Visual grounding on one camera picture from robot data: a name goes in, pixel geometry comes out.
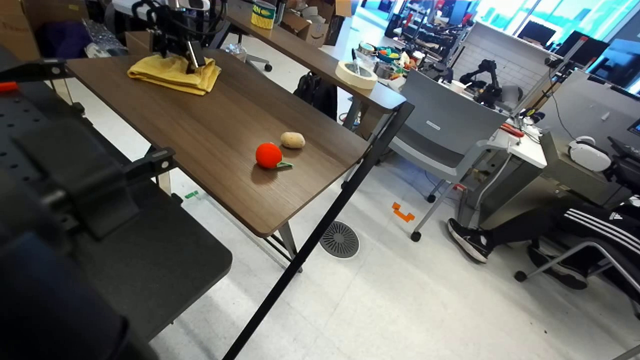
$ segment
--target white tile floor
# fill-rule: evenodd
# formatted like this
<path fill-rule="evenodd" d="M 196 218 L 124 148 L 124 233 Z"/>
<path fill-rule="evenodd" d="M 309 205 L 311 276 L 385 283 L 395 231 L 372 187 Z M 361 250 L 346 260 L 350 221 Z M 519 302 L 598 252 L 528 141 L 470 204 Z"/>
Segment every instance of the white tile floor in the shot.
<path fill-rule="evenodd" d="M 360 40 L 388 41 L 363 20 L 351 26 L 358 31 L 347 23 L 338 45 L 323 50 L 343 57 Z M 266 75 L 288 90 L 306 71 L 255 39 L 244 44 L 272 62 Z M 77 81 L 69 86 L 98 130 L 129 157 L 144 154 L 148 143 L 139 134 Z M 347 94 L 339 97 L 347 111 Z M 172 182 L 179 195 L 198 190 L 180 171 Z M 404 223 L 391 206 L 421 217 L 431 188 L 423 171 L 402 159 L 374 168 L 339 216 L 358 233 L 360 252 L 338 260 L 316 249 L 239 358 L 603 360 L 640 342 L 628 300 L 599 279 L 585 291 L 544 276 L 518 284 L 513 273 L 532 268 L 523 249 L 497 249 L 485 266 L 467 261 L 445 233 L 452 206 L 441 206 L 422 241 L 411 242 L 415 221 Z M 339 183 L 331 185 L 292 219 L 299 246 L 339 191 Z M 165 360 L 221 359 L 282 269 L 209 201 L 183 206 L 233 252 L 234 263 L 152 346 Z"/>

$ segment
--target potato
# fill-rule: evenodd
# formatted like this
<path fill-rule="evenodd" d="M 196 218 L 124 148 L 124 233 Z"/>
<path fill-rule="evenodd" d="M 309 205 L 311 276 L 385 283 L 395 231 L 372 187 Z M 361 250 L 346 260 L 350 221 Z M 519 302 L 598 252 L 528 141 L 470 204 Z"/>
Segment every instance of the potato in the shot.
<path fill-rule="evenodd" d="M 300 133 L 282 133 L 280 142 L 282 142 L 282 146 L 289 149 L 302 149 L 307 143 Z"/>

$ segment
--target brown table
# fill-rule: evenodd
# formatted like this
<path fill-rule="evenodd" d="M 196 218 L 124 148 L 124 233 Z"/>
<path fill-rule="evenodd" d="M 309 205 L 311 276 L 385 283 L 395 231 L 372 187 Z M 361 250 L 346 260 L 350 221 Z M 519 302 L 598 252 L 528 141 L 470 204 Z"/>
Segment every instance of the brown table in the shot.
<path fill-rule="evenodd" d="M 269 46 L 296 60 L 323 79 L 353 95 L 353 103 L 344 126 L 351 128 L 361 106 L 376 113 L 391 114 L 405 102 L 405 98 L 392 89 L 376 83 L 372 90 L 357 88 L 345 83 L 335 74 L 338 59 L 312 46 L 280 26 L 267 30 L 251 23 L 252 4 L 242 0 L 228 0 L 227 20 L 243 31 L 255 36 Z"/>
<path fill-rule="evenodd" d="M 70 60 L 71 73 L 154 147 L 171 147 L 180 168 L 249 230 L 277 230 L 290 249 L 288 220 L 351 168 L 367 143 L 253 68 L 220 51 L 223 69 L 203 97 L 127 77 L 141 56 Z M 285 131 L 304 135 L 302 150 L 283 149 L 290 170 L 255 164 L 261 143 Z"/>

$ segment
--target black sneaker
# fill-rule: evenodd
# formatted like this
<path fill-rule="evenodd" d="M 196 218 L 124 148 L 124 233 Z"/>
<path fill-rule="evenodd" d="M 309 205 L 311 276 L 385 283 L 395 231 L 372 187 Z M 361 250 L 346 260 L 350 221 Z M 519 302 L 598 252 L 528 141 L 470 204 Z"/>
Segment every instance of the black sneaker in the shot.
<path fill-rule="evenodd" d="M 476 229 L 469 229 L 460 225 L 455 219 L 450 218 L 447 222 L 447 227 L 453 240 L 467 256 L 476 262 L 486 263 L 486 259 L 493 251 L 493 247 L 486 243 L 486 239 L 482 238 L 480 231 Z"/>
<path fill-rule="evenodd" d="M 545 254 L 533 246 L 527 247 L 527 254 L 529 255 L 529 259 L 531 259 L 537 267 L 541 267 L 556 258 L 556 256 Z M 554 277 L 561 282 L 562 285 L 574 290 L 584 290 L 588 286 L 587 274 L 585 272 L 569 266 L 562 261 L 546 269 L 545 274 Z"/>

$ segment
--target yellow can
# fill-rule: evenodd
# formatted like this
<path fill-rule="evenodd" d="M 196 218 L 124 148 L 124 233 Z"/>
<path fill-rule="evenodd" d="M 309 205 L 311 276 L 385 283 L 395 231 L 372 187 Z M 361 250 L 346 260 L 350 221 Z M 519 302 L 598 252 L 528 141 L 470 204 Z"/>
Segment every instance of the yellow can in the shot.
<path fill-rule="evenodd" d="M 276 7 L 264 1 L 253 2 L 251 23 L 264 29 L 273 29 L 273 20 L 276 17 Z"/>

